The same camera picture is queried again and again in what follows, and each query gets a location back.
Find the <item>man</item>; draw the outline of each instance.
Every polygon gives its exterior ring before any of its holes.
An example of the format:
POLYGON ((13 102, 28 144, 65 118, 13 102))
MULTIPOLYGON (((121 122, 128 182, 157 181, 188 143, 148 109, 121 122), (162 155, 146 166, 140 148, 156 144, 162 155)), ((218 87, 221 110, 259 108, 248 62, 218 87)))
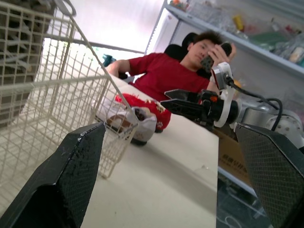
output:
POLYGON ((207 89, 219 93, 214 82, 197 75, 196 72, 202 68, 200 62, 208 55, 214 60, 213 66, 231 61, 236 54, 236 47, 232 44, 232 52, 228 57, 220 46, 222 43, 218 33, 208 31, 195 37, 181 62, 164 53, 152 53, 139 58, 115 61, 107 70, 114 76, 118 76, 119 72, 129 72, 132 76, 145 73, 135 83, 130 84, 157 101, 167 100, 164 93, 173 89, 195 93, 207 89))

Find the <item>cardboard box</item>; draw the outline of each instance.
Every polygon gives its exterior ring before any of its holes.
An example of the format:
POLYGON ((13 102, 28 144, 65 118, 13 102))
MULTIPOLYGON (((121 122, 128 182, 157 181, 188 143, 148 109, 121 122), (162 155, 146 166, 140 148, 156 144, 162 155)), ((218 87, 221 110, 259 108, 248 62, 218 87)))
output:
POLYGON ((244 157, 238 142, 219 129, 213 129, 213 133, 219 137, 218 165, 251 187, 244 157))

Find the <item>red t-shirt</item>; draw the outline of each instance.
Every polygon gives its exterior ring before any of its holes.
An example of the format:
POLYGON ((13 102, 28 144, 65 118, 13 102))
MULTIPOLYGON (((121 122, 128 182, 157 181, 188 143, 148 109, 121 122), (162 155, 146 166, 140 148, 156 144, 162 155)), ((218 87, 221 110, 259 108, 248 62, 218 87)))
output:
POLYGON ((130 83, 157 101, 168 100, 165 92, 183 89, 199 93, 206 89, 209 80, 182 66, 178 60, 164 53, 152 53, 129 60, 130 75, 144 74, 135 83, 130 83))

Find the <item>black hair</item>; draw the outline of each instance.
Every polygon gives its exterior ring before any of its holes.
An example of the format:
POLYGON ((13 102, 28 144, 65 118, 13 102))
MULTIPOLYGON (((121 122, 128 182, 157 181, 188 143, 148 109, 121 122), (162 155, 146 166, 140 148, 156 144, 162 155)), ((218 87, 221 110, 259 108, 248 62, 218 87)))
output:
POLYGON ((222 39, 221 35, 219 33, 215 32, 215 31, 212 31, 212 30, 209 30, 209 31, 206 31, 206 32, 203 32, 203 33, 200 33, 199 35, 197 35, 194 38, 193 43, 195 44, 195 43, 200 42, 204 39, 208 39, 214 44, 222 44, 223 43, 223 39, 222 39))

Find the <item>clutter on shelf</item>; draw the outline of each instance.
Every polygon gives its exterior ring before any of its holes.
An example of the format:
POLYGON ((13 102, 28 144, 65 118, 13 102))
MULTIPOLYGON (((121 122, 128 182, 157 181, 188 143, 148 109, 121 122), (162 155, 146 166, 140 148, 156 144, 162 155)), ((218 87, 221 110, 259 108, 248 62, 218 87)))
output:
POLYGON ((192 0, 187 12, 203 21, 206 21, 224 31, 237 33, 237 27, 231 16, 222 8, 209 1, 192 0))
POLYGON ((220 6, 212 0, 172 0, 171 5, 223 31, 249 41, 304 67, 304 35, 292 25, 246 15, 241 9, 220 6))
POLYGON ((289 42, 278 44, 275 54, 304 67, 304 33, 300 33, 289 42))
POLYGON ((186 11, 187 7, 188 7, 188 0, 171 0, 170 1, 170 5, 182 10, 182 11, 186 11))

